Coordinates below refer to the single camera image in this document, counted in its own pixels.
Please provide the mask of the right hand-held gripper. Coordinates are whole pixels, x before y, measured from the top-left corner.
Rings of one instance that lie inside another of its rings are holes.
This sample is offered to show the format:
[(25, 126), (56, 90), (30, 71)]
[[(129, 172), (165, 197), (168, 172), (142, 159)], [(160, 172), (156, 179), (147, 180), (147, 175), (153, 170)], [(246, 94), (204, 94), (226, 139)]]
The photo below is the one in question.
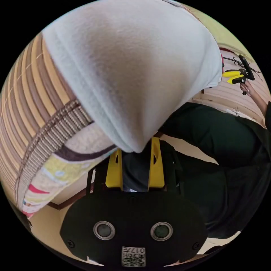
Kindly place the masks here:
[(232, 70), (225, 71), (222, 74), (222, 77), (229, 78), (227, 82), (230, 84), (237, 84), (237, 83), (244, 84), (246, 80), (249, 79), (249, 72), (244, 68), (240, 68), (238, 70), (232, 69)]

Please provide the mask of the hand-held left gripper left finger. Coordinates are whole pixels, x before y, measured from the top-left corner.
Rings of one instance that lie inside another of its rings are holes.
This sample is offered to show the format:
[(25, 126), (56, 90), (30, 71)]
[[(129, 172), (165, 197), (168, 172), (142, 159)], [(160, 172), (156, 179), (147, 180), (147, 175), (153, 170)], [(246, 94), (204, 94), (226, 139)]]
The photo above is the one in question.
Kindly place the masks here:
[(123, 189), (122, 151), (110, 155), (105, 185), (109, 189)]

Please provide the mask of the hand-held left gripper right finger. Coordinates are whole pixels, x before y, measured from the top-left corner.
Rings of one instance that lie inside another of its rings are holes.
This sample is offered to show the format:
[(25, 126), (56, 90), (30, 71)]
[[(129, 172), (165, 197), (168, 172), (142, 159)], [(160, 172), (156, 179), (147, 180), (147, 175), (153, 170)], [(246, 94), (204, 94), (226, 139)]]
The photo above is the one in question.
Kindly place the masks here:
[(148, 188), (163, 188), (165, 186), (163, 162), (161, 157), (160, 139), (151, 139), (151, 156)]

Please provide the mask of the person's right hand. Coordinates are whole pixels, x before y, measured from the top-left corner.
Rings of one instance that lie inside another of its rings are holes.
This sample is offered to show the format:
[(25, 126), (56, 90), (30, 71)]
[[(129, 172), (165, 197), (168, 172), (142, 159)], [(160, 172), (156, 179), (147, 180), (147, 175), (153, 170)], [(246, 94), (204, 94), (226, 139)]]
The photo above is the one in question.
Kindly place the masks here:
[(248, 80), (245, 83), (240, 83), (240, 89), (251, 98), (255, 95), (255, 90)]

